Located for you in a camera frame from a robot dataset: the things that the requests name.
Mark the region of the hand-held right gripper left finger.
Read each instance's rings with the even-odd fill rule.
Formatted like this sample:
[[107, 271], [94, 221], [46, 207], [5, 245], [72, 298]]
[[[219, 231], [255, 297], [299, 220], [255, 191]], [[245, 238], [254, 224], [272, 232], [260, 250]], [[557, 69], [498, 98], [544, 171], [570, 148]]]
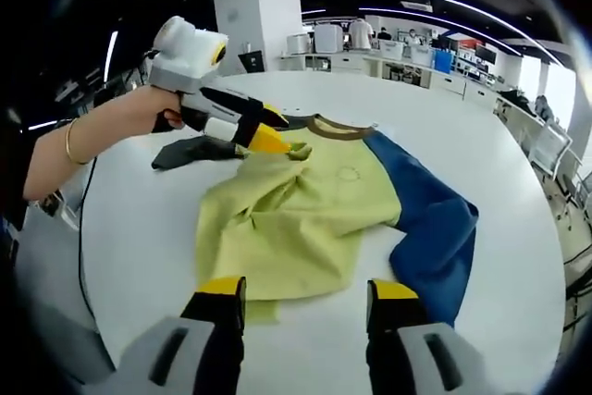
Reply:
[[208, 281], [179, 317], [135, 339], [101, 394], [235, 394], [244, 359], [246, 278]]

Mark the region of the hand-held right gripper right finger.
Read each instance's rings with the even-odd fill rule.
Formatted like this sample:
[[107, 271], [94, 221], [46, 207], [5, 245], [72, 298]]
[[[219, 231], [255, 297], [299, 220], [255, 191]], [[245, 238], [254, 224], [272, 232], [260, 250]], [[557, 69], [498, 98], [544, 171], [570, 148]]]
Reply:
[[452, 327], [433, 323], [417, 294], [367, 282], [366, 363], [375, 394], [494, 394], [482, 355]]

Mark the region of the person's left hand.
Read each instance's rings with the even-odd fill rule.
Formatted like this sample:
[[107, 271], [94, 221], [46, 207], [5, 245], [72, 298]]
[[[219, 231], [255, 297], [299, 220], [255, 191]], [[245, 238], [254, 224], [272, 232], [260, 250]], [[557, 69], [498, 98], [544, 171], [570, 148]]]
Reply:
[[179, 96], [148, 85], [105, 102], [89, 116], [99, 117], [118, 141], [153, 132], [159, 118], [173, 130], [184, 127]]

